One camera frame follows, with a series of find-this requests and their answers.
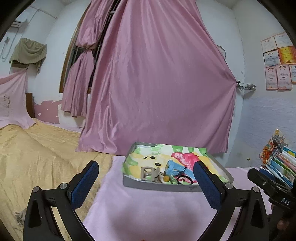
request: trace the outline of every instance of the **air conditioner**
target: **air conditioner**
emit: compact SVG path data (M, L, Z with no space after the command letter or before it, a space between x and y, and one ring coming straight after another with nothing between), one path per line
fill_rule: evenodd
M23 23L25 21L27 21L28 16L29 16L29 13L28 12L26 12L26 11L22 12L21 15L19 15L17 17L17 19L14 20L14 22L11 25L11 27L20 28L23 25Z

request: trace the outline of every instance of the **window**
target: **window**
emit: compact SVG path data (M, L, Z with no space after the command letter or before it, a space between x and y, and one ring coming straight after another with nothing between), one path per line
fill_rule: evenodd
M90 81L89 81L89 89L88 89L89 94L91 92L91 86L92 86L92 83L93 83L94 72L96 70L96 63L97 63L97 61L99 59L99 53L101 51L103 40L104 40L106 31L107 31L107 28L108 28L108 26L110 24L110 21L111 21L111 19L113 17L113 14L115 13L115 10L117 9L119 3L120 3L120 0L114 0L113 4L111 6L111 9L109 11L109 15L107 17L107 20L106 20L102 35L101 35L101 37L100 37L100 39L98 41L97 47L96 47L96 49L93 50L93 56L94 56L94 59L95 59L95 67L94 67L94 70L92 72L92 75L91 75L91 78L90 78ZM80 21L79 21L79 23L78 23L78 25L77 25L77 27L75 29L75 32L74 32L73 37L71 39L70 45L68 47L68 51L67 51L66 58L65 58L65 61L64 61L64 66L63 66L63 71L62 71L62 76L61 76L61 82L60 82L60 86L59 86L59 93L64 92L64 87L65 87L66 80L67 80L67 77L68 77L68 74L69 74L69 70L70 70L71 66L79 58L81 53L83 53L83 51L85 50L85 48L76 46L75 43L76 43L76 39L77 39L77 36L78 36L78 30L79 30L79 28L80 28L80 26L82 24L82 21L83 21L85 15L86 15L86 12L87 12L89 6L87 7L85 12L83 13L83 15L82 15L82 17L81 17L81 19L80 19Z

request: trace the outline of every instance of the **green towel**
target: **green towel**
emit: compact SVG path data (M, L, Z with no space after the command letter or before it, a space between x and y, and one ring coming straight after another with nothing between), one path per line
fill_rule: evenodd
M46 57L46 51L46 44L22 38L15 47L9 63L17 61L22 64L34 64L37 67L37 72L39 72L41 62Z

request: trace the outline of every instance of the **pink tablecloth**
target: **pink tablecloth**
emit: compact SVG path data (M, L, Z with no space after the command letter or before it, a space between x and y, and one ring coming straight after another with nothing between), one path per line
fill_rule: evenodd
M214 217L216 210L202 192L178 193L147 191L124 187L123 156L113 159L84 225L96 241L196 241ZM247 179L247 170L229 168L237 189L255 186ZM268 196L261 190L267 214ZM236 208L221 240L227 240L235 224Z

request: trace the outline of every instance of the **pink curtain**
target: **pink curtain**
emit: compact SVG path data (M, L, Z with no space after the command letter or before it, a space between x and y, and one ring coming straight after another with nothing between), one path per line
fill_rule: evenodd
M195 0L122 0L107 30L77 150L135 141L227 151L236 82Z
M92 0L79 29L76 45L87 50L70 68L61 107L71 116L86 116L87 90L94 69L91 49L98 43L111 5L112 0Z
M27 129L35 121L26 109L27 70L0 77L0 128L14 124Z

